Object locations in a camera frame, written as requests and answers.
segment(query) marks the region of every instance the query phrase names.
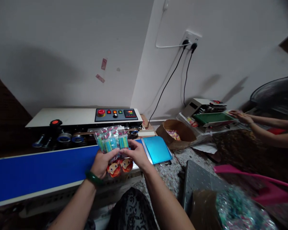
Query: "cartoon face print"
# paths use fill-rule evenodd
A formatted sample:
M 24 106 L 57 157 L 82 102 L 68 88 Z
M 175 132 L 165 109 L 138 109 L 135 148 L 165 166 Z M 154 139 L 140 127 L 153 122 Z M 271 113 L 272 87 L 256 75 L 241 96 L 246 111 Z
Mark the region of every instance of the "cartoon face print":
M 133 163 L 131 158 L 121 159 L 119 163 L 122 166 L 123 171 L 125 173 L 130 172 L 132 170 Z
M 126 169 L 127 166 L 130 165 L 130 163 L 131 163 L 131 159 L 130 159 L 130 158 L 126 158 L 126 159 L 124 159 L 123 162 L 122 162 L 122 167 L 123 167 L 124 169 Z
M 120 174 L 121 168 L 118 163 L 113 162 L 112 164 L 108 165 L 107 171 L 110 174 L 110 176 L 113 178 Z

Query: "jade bangle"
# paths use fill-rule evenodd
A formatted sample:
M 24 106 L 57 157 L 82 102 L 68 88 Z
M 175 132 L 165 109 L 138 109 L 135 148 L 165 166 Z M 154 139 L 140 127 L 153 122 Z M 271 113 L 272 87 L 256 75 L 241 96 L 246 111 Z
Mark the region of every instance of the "jade bangle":
M 85 175 L 86 175 L 86 178 L 90 182 L 92 182 L 94 185 L 97 185 L 97 186 L 103 185 L 103 181 L 99 179 L 97 176 L 95 176 L 94 173 L 92 173 L 91 171 L 87 171 Z

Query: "hand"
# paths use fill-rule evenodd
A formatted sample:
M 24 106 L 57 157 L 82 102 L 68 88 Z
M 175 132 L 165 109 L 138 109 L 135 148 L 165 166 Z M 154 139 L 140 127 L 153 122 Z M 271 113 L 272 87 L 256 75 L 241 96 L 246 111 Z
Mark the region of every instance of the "hand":
M 230 115 L 234 116 L 234 117 L 237 117 L 238 114 L 242 113 L 242 111 L 240 110 L 231 110 L 228 112 Z
M 118 151 L 119 148 L 116 148 L 111 152 L 103 154 L 99 149 L 92 165 L 91 172 L 94 173 L 94 175 L 98 178 L 103 179 L 106 176 L 109 161 L 112 159 L 112 157 L 118 154 Z
M 253 119 L 250 118 L 247 114 L 245 113 L 239 113 L 237 115 L 237 118 L 239 119 L 240 122 L 242 123 L 246 123 L 246 124 L 250 124 L 250 123 L 254 123 Z
M 137 166 L 141 170 L 145 171 L 152 164 L 148 160 L 148 157 L 146 155 L 143 145 L 135 140 L 130 140 L 130 139 L 128 139 L 128 144 L 132 150 L 121 149 L 119 152 L 124 153 L 127 156 L 131 157 L 132 160 L 137 164 Z

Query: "white cable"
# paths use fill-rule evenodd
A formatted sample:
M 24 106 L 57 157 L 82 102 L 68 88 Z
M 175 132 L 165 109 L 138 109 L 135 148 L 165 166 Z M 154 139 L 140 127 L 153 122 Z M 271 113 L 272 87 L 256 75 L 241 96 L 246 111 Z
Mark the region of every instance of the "white cable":
M 168 7 L 168 5 L 166 5 L 166 7 L 163 6 L 163 12 L 162 12 L 162 16 L 161 16 L 161 19 L 160 19 L 160 22 L 159 22 L 159 26 L 158 26 L 158 31 L 157 31 L 157 35 L 156 35 L 155 46 L 156 46 L 157 48 L 174 48 L 174 47 L 181 47 L 181 46 L 191 45 L 192 43 L 188 43 L 188 44 L 186 44 L 186 45 L 175 45 L 175 46 L 158 46 L 158 45 L 157 45 L 157 39 L 158 39 L 159 30 L 160 30 L 160 25 L 161 25 L 161 22 L 162 22 L 163 14 L 164 14 L 164 12 L 167 10 L 167 7 Z

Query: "dark clothing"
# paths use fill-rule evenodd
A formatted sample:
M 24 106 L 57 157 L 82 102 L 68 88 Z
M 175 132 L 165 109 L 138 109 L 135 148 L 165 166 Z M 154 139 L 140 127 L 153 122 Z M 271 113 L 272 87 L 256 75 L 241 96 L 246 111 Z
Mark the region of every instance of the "dark clothing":
M 107 229 L 158 229 L 146 196 L 130 188 L 112 209 Z

